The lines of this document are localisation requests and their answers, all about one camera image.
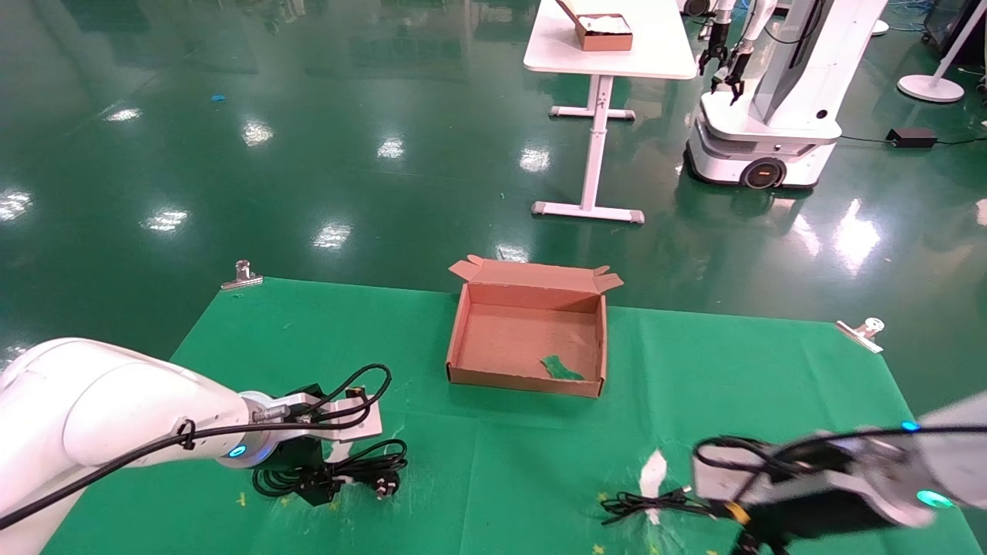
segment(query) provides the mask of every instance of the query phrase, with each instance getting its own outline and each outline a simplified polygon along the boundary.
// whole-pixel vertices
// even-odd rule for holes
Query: table leg
[[[592,118],[595,114],[593,107],[596,105],[596,94],[600,88],[600,75],[589,76],[589,96],[586,99],[586,108],[574,106],[552,106],[549,110],[550,116],[575,116],[577,118]],[[607,118],[614,119],[634,119],[633,110],[607,110]]]
[[[640,210],[603,208],[596,205],[596,191],[600,185],[600,168],[603,165],[603,144],[607,136],[610,91],[613,88],[613,81],[613,76],[601,75],[596,87],[596,99],[593,102],[593,127],[589,132],[589,151],[586,153],[586,174],[582,182],[581,202],[579,204],[561,204],[539,200],[531,207],[532,212],[645,223],[645,214]]]

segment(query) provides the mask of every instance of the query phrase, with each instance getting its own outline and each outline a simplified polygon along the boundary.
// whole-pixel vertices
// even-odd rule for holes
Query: white paper scrap
[[[666,474],[668,474],[668,462],[661,456],[661,451],[655,449],[641,469],[641,480],[638,481],[641,495],[658,497],[658,489],[661,488],[661,482],[665,481]],[[648,509],[646,512],[647,519],[652,524],[658,524],[658,509]]]
[[[594,33],[602,33],[606,35],[627,35],[631,32],[631,28],[627,26],[627,22],[624,21],[624,18],[615,18],[611,16],[587,18],[585,16],[581,16],[579,17],[579,22],[583,27],[586,27],[587,31],[592,31]]]

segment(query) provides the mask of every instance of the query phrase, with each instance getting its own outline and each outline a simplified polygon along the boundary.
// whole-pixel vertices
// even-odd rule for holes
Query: white table
[[[582,183],[582,202],[535,202],[536,214],[558,214],[644,223],[640,210],[596,205],[596,191],[603,164],[607,119],[633,119],[630,110],[610,110],[614,76],[649,79],[692,79],[696,60],[682,27],[675,0],[611,0],[609,11],[620,12],[634,33],[634,47],[622,52],[584,52],[579,47],[572,20],[556,0],[542,0],[531,31],[524,67],[531,71],[589,75],[586,107],[552,106],[554,116],[593,117]]]

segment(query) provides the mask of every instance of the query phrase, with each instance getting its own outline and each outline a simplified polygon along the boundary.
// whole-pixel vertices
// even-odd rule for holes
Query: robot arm
[[[781,555],[799,538],[926,526],[936,509],[987,509],[985,425],[981,393],[900,430],[819,433],[787,445],[713,438],[694,451],[695,494],[724,515],[732,505],[743,510],[737,555],[762,544]]]
[[[699,74],[702,75],[706,64],[713,58],[720,61],[719,67],[726,62],[726,35],[730,32],[733,19],[733,6],[736,0],[717,0],[713,7],[713,29],[710,31],[710,43],[699,56]]]
[[[775,13],[778,0],[750,0],[747,16],[744,18],[743,34],[727,57],[726,35],[729,31],[733,6],[734,0],[720,0],[717,3],[710,43],[699,57],[701,75],[706,64],[713,58],[720,61],[718,70],[713,76],[712,89],[715,92],[720,83],[728,85],[733,93],[731,104],[743,96],[743,72],[747,68],[747,61],[754,51],[754,43]]]
[[[195,440],[189,436],[184,444],[150,452],[129,466],[193,458],[217,459],[235,468],[321,464],[322,440],[353,441],[381,433],[375,401],[387,387],[387,375],[369,399],[362,390],[352,390],[333,402],[335,394],[322,396],[318,386],[273,399],[260,392],[237,394],[185,368],[94,341],[38,345],[0,374],[0,522],[137,447],[193,430],[282,426],[253,426],[246,433]],[[309,423],[310,430],[286,429],[286,423]],[[39,553],[83,491],[0,524],[4,554]]]

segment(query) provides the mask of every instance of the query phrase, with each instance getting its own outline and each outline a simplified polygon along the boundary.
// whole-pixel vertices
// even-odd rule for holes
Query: open cardboard box
[[[589,5],[583,6],[582,4],[575,3],[576,0],[556,0],[559,5],[562,6],[563,11],[569,16],[569,19],[575,23],[575,35],[579,39],[579,47],[587,51],[604,51],[604,50],[630,50],[631,45],[634,43],[634,33],[631,31],[631,26],[627,25],[627,20],[624,16],[617,13],[599,13],[597,9],[590,9],[589,11],[593,13],[586,12],[589,8],[599,8],[599,6],[593,7]],[[581,21],[581,18],[597,19],[603,17],[618,18],[624,22],[627,28],[626,33],[614,34],[614,33],[595,33],[586,28]]]
[[[622,285],[608,267],[587,270],[482,259],[449,269],[466,281],[446,371],[452,383],[599,397],[607,375],[607,303]],[[552,377],[557,356],[582,379]]]

